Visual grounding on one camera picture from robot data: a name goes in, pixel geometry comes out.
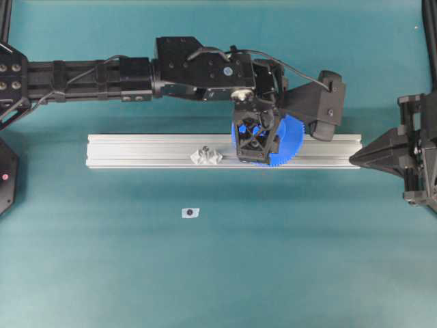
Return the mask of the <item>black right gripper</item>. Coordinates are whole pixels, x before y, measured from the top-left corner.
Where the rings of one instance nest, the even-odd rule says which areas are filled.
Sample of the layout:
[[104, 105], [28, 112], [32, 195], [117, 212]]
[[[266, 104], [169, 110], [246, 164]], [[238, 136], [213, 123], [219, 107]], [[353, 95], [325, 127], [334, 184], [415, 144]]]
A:
[[[436, 92], [404, 96], [398, 99], [401, 125], [389, 129], [350, 157], [350, 163], [404, 179], [404, 199], [415, 206], [436, 206]], [[412, 161], [400, 165], [405, 150], [394, 150], [405, 144]]]

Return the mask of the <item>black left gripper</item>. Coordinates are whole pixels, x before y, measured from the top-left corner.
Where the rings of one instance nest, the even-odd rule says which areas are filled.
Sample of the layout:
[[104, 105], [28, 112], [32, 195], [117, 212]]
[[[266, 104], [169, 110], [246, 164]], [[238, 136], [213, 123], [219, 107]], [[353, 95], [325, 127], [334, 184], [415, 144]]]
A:
[[[252, 67], [255, 86], [250, 90], [237, 90], [231, 96], [235, 105], [233, 132], [236, 154], [240, 161], [261, 163], [263, 160], [263, 163], [271, 163], [271, 154], [279, 153], [281, 143], [278, 136], [281, 116], [277, 112], [287, 89], [287, 77], [283, 66], [271, 59], [254, 59]], [[266, 133], [263, 147], [254, 133], [260, 124], [258, 112]]]

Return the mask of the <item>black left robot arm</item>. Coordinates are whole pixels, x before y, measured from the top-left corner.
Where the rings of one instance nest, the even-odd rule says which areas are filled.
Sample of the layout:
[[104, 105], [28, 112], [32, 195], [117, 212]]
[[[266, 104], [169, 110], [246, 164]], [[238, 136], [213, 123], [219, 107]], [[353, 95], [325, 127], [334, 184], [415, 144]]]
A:
[[29, 61], [1, 44], [1, 127], [48, 103], [88, 100], [150, 101], [163, 96], [191, 101], [231, 101], [236, 154], [271, 164], [280, 150], [284, 117], [282, 65], [253, 59], [248, 50], [228, 52], [194, 37], [156, 39], [155, 55], [114, 55], [94, 61]]

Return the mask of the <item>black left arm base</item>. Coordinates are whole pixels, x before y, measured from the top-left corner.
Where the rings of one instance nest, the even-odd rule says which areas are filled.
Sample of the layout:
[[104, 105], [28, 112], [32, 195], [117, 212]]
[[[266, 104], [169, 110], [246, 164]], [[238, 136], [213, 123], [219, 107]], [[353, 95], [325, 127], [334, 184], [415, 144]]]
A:
[[0, 160], [0, 210], [2, 215], [14, 203], [19, 163], [18, 156], [2, 139]]

